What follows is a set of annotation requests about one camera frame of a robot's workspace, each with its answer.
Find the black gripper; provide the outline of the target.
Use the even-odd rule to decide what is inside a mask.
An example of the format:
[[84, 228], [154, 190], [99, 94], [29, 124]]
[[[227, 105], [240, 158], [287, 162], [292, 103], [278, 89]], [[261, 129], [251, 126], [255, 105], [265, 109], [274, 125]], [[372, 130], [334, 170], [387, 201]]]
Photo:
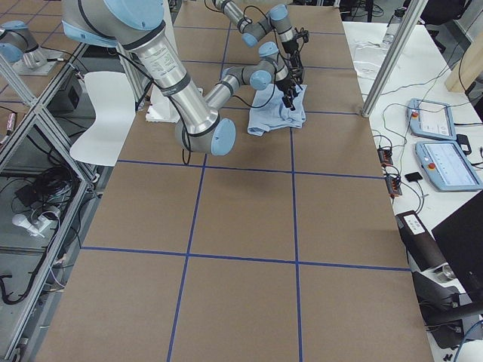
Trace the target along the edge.
[[301, 60], [301, 50], [309, 42], [309, 31], [301, 28], [290, 28], [281, 34], [281, 44], [287, 54], [288, 68], [293, 75], [303, 75], [304, 67]]
[[275, 85], [283, 93], [282, 102], [290, 110], [295, 110], [294, 100], [299, 91], [302, 90], [304, 68], [301, 61], [284, 60], [282, 56], [277, 56], [275, 71]]

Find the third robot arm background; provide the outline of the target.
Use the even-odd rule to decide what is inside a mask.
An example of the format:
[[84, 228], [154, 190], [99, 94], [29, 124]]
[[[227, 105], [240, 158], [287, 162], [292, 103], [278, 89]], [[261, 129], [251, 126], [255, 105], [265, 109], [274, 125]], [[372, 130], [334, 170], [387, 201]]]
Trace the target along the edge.
[[1, 25], [1, 55], [20, 75], [48, 75], [57, 62], [52, 51], [42, 48], [21, 20]]

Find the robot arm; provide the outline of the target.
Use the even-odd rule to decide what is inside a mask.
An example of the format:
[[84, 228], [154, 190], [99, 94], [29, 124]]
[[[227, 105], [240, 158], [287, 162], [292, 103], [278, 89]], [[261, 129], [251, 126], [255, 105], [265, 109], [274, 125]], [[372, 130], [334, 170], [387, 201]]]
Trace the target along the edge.
[[260, 46], [255, 66], [232, 67], [203, 96], [165, 34], [161, 1], [64, 1], [63, 29], [68, 38], [106, 48], [121, 45], [136, 54], [150, 78], [180, 115], [177, 142], [189, 152], [216, 156], [229, 153], [235, 143], [235, 124], [221, 118], [220, 108], [245, 85], [261, 91], [274, 84], [282, 102], [294, 108], [303, 81], [302, 46], [309, 32], [292, 26], [286, 5], [276, 5], [254, 22], [233, 1], [215, 1], [214, 7], [236, 25], [244, 43], [253, 47], [275, 32], [280, 42]]
[[274, 32], [286, 54], [284, 59], [288, 69], [299, 82], [303, 81], [304, 66], [300, 54], [303, 46], [309, 42], [309, 31], [304, 28], [297, 29], [292, 25], [286, 5], [276, 5], [266, 14], [260, 10], [262, 17], [255, 22], [234, 1], [212, 1], [212, 3], [236, 26], [243, 41], [250, 48], [258, 44], [266, 35]]

